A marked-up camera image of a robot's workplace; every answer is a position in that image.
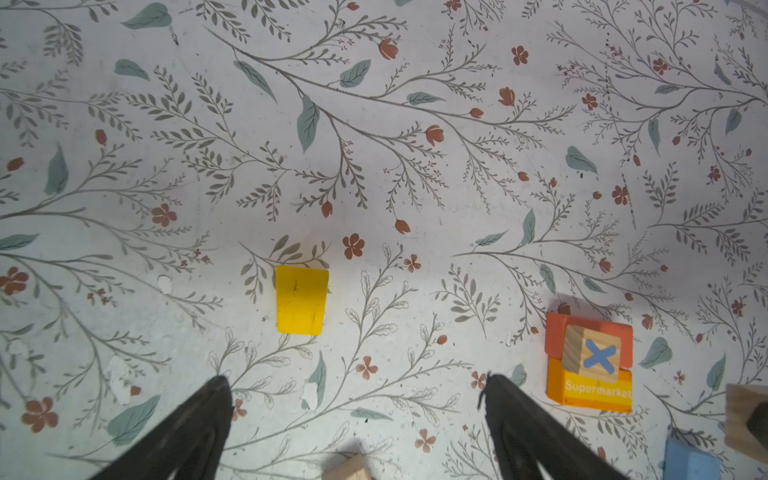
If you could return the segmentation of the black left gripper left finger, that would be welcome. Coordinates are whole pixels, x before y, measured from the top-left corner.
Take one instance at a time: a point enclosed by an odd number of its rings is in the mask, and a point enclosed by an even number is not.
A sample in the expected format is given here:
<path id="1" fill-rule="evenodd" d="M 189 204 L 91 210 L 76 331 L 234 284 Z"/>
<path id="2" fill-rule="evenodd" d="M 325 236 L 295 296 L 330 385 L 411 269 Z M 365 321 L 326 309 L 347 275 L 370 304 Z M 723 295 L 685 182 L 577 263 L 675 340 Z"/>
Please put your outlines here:
<path id="1" fill-rule="evenodd" d="M 230 432 L 228 379 L 211 378 L 96 479 L 213 479 Z"/>

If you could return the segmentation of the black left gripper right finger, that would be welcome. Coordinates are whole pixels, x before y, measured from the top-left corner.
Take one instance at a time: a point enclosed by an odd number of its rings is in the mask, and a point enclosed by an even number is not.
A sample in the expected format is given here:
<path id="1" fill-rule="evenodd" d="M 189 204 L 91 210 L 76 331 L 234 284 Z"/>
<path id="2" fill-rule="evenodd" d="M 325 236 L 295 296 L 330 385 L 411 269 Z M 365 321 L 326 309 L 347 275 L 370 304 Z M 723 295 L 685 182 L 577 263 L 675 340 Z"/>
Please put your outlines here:
<path id="1" fill-rule="evenodd" d="M 479 404 L 485 407 L 502 478 L 626 479 L 509 378 L 490 375 Z"/>

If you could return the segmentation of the orange supermarket wood block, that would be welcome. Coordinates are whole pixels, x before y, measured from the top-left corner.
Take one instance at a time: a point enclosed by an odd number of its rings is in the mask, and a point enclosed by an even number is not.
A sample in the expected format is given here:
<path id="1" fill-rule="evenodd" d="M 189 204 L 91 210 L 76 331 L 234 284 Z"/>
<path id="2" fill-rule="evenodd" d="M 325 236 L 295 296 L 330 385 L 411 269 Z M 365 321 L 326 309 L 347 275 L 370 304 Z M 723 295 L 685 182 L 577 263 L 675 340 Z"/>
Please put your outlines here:
<path id="1" fill-rule="evenodd" d="M 561 357 L 568 325 L 586 327 L 621 339 L 620 373 L 617 383 L 584 378 L 563 369 Z M 547 397 L 564 406 L 630 413 L 633 410 L 633 348 L 633 328 L 628 324 L 549 313 L 545 337 L 545 353 L 548 357 Z"/>

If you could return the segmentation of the yellow wedge wood block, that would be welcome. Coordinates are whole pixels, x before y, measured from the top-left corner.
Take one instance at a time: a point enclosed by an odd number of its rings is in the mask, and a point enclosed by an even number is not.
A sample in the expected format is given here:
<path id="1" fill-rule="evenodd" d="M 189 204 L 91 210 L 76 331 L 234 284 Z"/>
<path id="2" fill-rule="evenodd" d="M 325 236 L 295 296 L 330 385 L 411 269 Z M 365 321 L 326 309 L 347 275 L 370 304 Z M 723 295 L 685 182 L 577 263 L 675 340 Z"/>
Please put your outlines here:
<path id="1" fill-rule="evenodd" d="M 328 283 L 326 270 L 276 268 L 277 329 L 281 334 L 319 336 L 322 333 Z"/>

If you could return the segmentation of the letter F wood cube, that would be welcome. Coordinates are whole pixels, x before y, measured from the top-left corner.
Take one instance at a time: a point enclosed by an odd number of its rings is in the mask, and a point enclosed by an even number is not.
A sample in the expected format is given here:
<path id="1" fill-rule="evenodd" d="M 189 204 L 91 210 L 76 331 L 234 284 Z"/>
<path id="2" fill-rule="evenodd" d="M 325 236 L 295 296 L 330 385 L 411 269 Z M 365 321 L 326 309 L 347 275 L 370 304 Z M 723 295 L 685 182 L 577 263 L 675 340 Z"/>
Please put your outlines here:
<path id="1" fill-rule="evenodd" d="M 726 386 L 725 443 L 760 463 L 767 463 L 767 387 Z"/>

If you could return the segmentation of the light blue wood block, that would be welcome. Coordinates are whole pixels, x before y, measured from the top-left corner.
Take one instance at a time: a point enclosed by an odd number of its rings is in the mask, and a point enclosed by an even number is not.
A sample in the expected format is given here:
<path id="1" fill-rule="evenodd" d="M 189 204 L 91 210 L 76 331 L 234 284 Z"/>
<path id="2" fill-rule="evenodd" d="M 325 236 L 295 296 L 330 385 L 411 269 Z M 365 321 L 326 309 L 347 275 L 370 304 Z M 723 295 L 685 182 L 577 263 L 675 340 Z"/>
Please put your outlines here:
<path id="1" fill-rule="evenodd" d="M 664 480 L 720 480 L 721 461 L 716 456 L 669 438 L 663 466 Z"/>

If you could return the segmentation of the plain tan wood block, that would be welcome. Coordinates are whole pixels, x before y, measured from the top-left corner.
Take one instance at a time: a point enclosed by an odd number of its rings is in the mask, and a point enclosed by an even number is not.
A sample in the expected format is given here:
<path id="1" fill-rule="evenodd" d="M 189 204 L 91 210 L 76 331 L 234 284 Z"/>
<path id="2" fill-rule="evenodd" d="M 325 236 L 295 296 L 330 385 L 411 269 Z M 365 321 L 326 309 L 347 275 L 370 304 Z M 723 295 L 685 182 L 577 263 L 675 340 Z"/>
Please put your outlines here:
<path id="1" fill-rule="evenodd" d="M 362 454 L 347 459 L 344 463 L 325 472 L 322 480 L 372 480 Z"/>

